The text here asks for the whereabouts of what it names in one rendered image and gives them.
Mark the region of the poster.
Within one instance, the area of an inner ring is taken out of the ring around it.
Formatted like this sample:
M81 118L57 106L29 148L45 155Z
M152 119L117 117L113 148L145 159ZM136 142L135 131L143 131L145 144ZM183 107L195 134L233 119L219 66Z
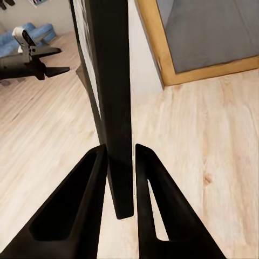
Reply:
M134 216L128 0L69 0L118 220Z

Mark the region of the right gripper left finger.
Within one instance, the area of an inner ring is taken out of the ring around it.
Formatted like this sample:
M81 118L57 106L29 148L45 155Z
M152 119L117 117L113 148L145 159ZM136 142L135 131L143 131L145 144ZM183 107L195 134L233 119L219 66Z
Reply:
M105 144L87 151L0 259L97 259L107 169Z

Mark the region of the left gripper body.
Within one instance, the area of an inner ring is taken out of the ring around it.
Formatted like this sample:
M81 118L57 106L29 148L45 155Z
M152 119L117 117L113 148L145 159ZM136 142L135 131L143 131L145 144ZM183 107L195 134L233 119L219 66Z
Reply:
M37 58L34 59L36 64L31 64L29 48L28 45L23 46L22 54L4 56L3 64L10 79L36 76L39 80L45 80L42 62Z

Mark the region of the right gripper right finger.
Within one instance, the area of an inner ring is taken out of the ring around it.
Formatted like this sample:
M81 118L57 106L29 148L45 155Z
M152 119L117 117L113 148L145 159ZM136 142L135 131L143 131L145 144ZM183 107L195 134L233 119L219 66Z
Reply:
M139 259L227 259L156 153L135 146ZM156 237L150 181L169 238Z

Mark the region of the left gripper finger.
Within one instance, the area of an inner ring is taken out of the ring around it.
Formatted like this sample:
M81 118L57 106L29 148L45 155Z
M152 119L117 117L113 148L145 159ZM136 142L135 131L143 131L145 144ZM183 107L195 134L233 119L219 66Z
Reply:
M69 72L70 67L46 67L44 63L41 64L46 76L53 77L65 72Z
M56 47L30 46L29 48L30 62L32 65L35 65L36 62L34 59L50 56L60 52L61 52L61 49Z

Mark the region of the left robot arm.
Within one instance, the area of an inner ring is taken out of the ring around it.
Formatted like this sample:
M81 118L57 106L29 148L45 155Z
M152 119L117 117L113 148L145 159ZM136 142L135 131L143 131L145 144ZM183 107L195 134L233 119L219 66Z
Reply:
M17 26L12 36L19 44L18 54L0 57L0 80L36 76L45 80L50 77L69 72L70 67L46 67L39 58L61 52L60 48L36 46L28 33Z

